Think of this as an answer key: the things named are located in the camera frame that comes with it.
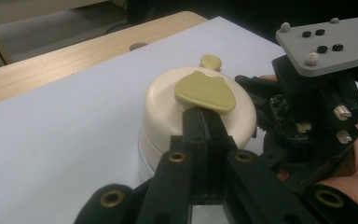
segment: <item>white round container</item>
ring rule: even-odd
[[[221,118],[238,148],[244,148],[255,131],[255,106],[246,91],[233,79],[202,67],[181,67],[156,77],[145,95],[143,125],[139,135],[140,169],[143,180],[157,169],[161,155],[170,149],[171,135],[182,135],[182,113],[186,110],[174,99],[175,84],[195,71],[222,77],[236,99],[235,108]]]

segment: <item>white table surface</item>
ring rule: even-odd
[[[229,77],[253,77],[273,74],[271,61],[284,52],[216,18],[1,102],[0,224],[73,223],[100,187],[137,187],[148,84],[205,54],[218,56]],[[247,146],[261,147],[262,134]]]

